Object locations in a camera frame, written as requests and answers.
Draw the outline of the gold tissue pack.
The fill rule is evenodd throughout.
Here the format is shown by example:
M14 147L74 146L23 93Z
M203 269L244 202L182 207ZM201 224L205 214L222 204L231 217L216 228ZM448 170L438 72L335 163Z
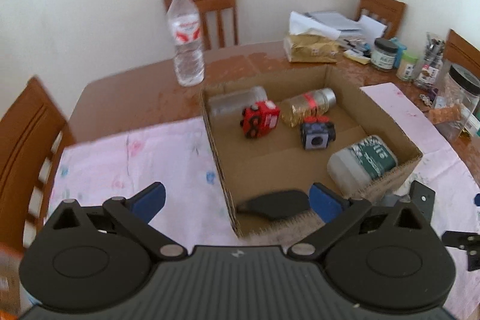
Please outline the gold tissue pack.
M283 40L286 57L291 63L336 63L338 43L318 35L289 35Z

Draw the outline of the wooden chair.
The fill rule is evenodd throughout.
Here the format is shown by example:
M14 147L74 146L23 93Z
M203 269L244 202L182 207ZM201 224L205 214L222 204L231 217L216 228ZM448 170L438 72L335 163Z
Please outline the wooden chair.
M213 32L209 28L210 19L216 21L216 44L218 48L227 46L226 34L231 33L232 45L239 44L239 23L237 0L192 0L199 10L203 48L212 47Z
M355 20L359 20L361 15L376 17L378 22L386 23L383 37L391 39L397 36L406 9L407 4L397 0L360 0Z
M68 121L33 76L1 120L1 245L23 253L24 228L44 225Z

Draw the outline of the dark lid glass jar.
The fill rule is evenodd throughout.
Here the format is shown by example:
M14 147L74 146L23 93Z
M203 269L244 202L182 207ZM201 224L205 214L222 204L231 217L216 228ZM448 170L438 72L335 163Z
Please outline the dark lid glass jar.
M394 42L378 37L373 43L370 62L377 70L390 71L393 69L398 51L399 47Z

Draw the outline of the blue toy car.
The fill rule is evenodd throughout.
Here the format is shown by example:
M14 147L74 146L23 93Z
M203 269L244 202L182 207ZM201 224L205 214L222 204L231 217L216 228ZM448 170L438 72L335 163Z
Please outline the blue toy car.
M335 124L327 116L309 116L300 124L300 139L305 150L326 149L336 140Z

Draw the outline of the wooden chair left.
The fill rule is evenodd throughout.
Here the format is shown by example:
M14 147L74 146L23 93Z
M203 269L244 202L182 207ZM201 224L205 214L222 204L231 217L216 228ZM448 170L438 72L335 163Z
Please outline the wooden chair left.
M68 121L33 76L1 120L1 245L23 253L24 228L44 225Z

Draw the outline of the wooden chair right edge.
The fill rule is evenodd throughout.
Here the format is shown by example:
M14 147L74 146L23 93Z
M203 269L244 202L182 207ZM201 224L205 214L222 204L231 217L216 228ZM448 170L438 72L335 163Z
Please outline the wooden chair right edge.
M477 78L480 77L480 51L453 29L449 30L443 58L461 65Z

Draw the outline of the black square device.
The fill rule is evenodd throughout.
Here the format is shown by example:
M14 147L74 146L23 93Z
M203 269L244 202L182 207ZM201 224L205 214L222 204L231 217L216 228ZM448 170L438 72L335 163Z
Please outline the black square device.
M420 210L424 218L430 222L434 211L435 191L414 180L409 188L409 196L411 202Z

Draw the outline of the clear water bottle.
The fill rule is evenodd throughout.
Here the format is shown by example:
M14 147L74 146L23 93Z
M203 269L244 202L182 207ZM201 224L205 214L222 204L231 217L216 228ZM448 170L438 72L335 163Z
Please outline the clear water bottle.
M192 0L172 0L167 11L175 46L174 71L179 85L199 85L204 79L201 17Z

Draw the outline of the green lid small jar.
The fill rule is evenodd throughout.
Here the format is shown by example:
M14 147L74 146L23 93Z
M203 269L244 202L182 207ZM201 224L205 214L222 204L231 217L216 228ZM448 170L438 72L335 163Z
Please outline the green lid small jar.
M417 61L418 57L416 55L403 52L396 76L403 81L411 80Z

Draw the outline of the wooden chair far right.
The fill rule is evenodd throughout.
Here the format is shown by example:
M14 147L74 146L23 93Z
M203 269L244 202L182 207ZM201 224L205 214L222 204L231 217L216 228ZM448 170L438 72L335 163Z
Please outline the wooden chair far right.
M383 37L391 39L397 36L406 9L407 4L397 0L360 0L355 20L359 20L361 15L376 17L378 22L386 23Z

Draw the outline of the medical cotton swabs pack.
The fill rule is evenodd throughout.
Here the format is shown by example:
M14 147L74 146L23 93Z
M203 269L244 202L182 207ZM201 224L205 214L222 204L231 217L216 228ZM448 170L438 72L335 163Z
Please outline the medical cotton swabs pack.
M327 172L343 196L350 198L397 165L397 157L383 139L371 135L332 154Z

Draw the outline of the black object in box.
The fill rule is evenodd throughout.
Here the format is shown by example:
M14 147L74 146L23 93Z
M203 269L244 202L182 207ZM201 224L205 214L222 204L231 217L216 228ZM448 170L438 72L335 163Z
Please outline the black object in box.
M236 206L236 211L240 214L257 215L271 222L293 218L309 210L308 195L298 189L256 196Z

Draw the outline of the gold glitter jar silver lid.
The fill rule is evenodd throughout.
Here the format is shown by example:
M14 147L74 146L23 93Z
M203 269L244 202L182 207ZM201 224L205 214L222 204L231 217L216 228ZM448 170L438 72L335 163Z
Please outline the gold glitter jar silver lid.
M280 116L284 124L296 127L307 117L324 115L335 105L335 92L331 88L321 88L281 101Z

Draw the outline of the cardboard box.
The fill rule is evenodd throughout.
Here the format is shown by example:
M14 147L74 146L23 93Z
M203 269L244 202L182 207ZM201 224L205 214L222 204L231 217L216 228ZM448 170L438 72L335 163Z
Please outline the cardboard box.
M298 128L279 122L267 136L249 140L239 127L239 113L211 114L210 98L255 86L263 87L268 98L276 103L311 90L331 88L337 103L327 115L335 125L336 139L326 149L307 151ZM306 192L315 182L342 194L343 190L329 177L327 162L332 154L366 136L379 136L398 161L396 168L358 190L358 194L370 201L376 201L388 190L398 189L422 159L422 152L391 115L335 66L275 71L210 85L202 89L200 99L231 225L239 237L281 227L258 218L239 217L237 205L250 198L289 189Z

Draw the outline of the stack of white papers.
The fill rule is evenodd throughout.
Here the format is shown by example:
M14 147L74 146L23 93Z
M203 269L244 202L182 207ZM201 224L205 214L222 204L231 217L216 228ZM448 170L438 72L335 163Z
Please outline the stack of white papers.
M358 20L349 19L336 11L317 11L298 13L289 16L289 34L313 34L337 39L339 37L382 37L387 26L368 15L361 15Z

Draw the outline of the clear pen holder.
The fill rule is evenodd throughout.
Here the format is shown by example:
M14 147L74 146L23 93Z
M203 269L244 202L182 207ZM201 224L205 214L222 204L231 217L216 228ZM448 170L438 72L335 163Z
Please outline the clear pen holder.
M417 61L413 72L413 84L422 90L430 89L443 67L443 52L446 42L439 35L427 32L424 53Z

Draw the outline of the red toy fire truck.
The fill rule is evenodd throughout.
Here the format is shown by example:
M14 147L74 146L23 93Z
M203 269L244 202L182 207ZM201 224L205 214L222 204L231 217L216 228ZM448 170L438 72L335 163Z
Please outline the red toy fire truck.
M280 117L280 108L270 100L257 101L245 107L241 113L240 126L247 139L266 136L276 128Z

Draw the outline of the wooden chair far middle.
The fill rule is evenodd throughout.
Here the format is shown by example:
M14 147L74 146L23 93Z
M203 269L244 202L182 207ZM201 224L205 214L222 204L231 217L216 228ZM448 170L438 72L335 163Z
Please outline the wooden chair far middle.
M227 46L226 34L231 33L232 45L239 44L239 23L237 0L192 0L199 10L203 48L212 47L213 32L209 28L210 19L216 21L216 44L218 48Z

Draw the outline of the large clear black-lid jar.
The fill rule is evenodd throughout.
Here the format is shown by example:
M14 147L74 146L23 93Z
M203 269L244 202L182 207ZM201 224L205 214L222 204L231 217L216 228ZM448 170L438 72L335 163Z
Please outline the large clear black-lid jar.
M479 79L452 63L442 80L429 119L448 141L456 140L479 104Z

